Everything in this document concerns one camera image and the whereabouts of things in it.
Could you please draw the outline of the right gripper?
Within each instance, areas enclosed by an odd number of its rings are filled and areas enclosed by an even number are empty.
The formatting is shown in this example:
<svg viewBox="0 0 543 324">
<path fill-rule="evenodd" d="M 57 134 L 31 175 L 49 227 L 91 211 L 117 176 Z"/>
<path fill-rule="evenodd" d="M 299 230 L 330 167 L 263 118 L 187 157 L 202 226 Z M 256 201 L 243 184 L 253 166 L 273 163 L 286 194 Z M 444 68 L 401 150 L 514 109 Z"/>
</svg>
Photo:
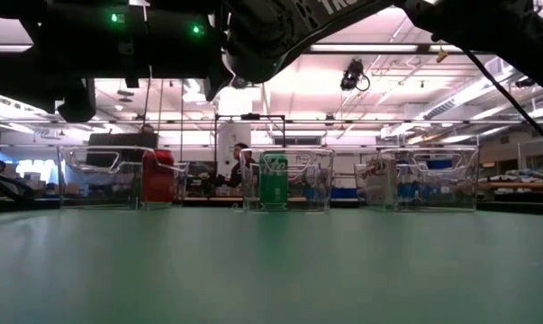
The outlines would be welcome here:
<svg viewBox="0 0 543 324">
<path fill-rule="evenodd" d="M 0 18 L 39 19 L 43 0 L 0 0 Z M 52 70 L 73 77 L 147 77 L 146 8 L 127 1 L 47 5 L 33 48 Z M 0 53 L 0 95 L 55 112 L 54 83 L 31 49 Z"/>
</svg>

